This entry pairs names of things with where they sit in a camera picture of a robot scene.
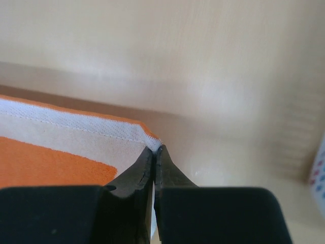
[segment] orange fabric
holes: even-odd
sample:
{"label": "orange fabric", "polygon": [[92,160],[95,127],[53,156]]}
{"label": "orange fabric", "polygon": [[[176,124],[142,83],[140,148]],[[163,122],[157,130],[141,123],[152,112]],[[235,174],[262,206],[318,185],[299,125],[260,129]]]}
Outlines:
{"label": "orange fabric", "polygon": [[0,188],[105,185],[117,170],[67,152],[0,137]]}
{"label": "orange fabric", "polygon": [[159,139],[155,134],[153,134],[149,128],[141,121],[133,120],[133,119],[128,119],[128,118],[121,118],[121,117],[116,117],[112,115],[107,115],[107,114],[100,114],[100,113],[93,113],[93,112],[86,112],[86,111],[79,111],[79,110],[74,110],[74,109],[68,109],[68,108],[62,108],[62,107],[57,107],[54,105],[50,104],[45,104],[45,103],[40,103],[40,102],[35,102],[35,101],[30,101],[22,98],[13,98],[13,97],[8,97],[5,95],[0,95],[0,99],[5,99],[5,100],[10,100],[10,101],[15,101],[15,102],[20,102],[20,103],[25,103],[29,105],[34,105],[34,106],[39,106],[39,107],[44,107],[44,108],[49,108],[53,109],[56,111],[61,111],[61,112],[67,112],[67,113],[73,113],[73,114],[81,114],[81,115],[88,115],[88,116],[94,116],[94,117],[99,117],[99,118],[105,118],[105,119],[110,119],[110,120],[115,120],[115,121],[121,121],[121,122],[126,122],[130,124],[135,124],[135,125],[140,125],[144,132],[148,135],[151,136],[155,139]]}

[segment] orange and white cloth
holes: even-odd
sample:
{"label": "orange and white cloth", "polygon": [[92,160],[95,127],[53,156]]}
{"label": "orange and white cloth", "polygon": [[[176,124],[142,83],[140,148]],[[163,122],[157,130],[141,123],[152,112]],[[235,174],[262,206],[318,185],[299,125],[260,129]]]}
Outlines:
{"label": "orange and white cloth", "polygon": [[105,185],[146,146],[142,122],[0,96],[0,188]]}

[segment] orange edge trim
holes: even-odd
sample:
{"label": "orange edge trim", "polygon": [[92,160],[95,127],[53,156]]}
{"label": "orange edge trim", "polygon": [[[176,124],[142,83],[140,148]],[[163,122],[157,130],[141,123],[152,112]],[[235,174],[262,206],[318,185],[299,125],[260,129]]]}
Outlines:
{"label": "orange edge trim", "polygon": [[115,121],[119,121],[119,122],[126,122],[126,123],[130,123],[130,124],[134,124],[134,125],[140,125],[141,128],[143,129],[143,131],[145,132],[145,134],[159,140],[158,136],[153,134],[143,122],[138,121],[138,120],[122,118],[122,117],[112,116],[112,115],[108,115],[108,114],[100,114],[100,113],[93,113],[93,112],[87,112],[87,111],[80,111],[80,110],[75,110],[75,109],[70,109],[70,108],[62,108],[62,107],[54,106],[54,105],[51,105],[51,104],[40,103],[40,102],[31,101],[31,100],[22,99],[22,98],[13,98],[13,97],[5,96],[5,95],[0,95],[0,99],[14,101],[14,102],[20,102],[20,103],[29,104],[29,105],[33,105],[33,106],[38,106],[38,107],[42,107],[42,108],[53,109],[53,110],[59,111],[59,112],[67,112],[67,113],[80,114],[80,115],[88,115],[88,116],[94,116],[94,117],[99,117],[99,118],[104,118],[104,119],[115,120]]}

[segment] polka dot fabric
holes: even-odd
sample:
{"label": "polka dot fabric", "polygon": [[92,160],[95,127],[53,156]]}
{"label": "polka dot fabric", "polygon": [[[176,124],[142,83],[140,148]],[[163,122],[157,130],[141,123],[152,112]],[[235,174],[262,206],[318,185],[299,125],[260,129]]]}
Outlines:
{"label": "polka dot fabric", "polygon": [[325,137],[315,158],[309,184],[312,195],[325,218]]}
{"label": "polka dot fabric", "polygon": [[135,120],[87,113],[54,106],[32,105],[0,98],[0,114],[41,121],[61,127],[91,132],[145,144],[156,152],[162,142],[146,126]]}

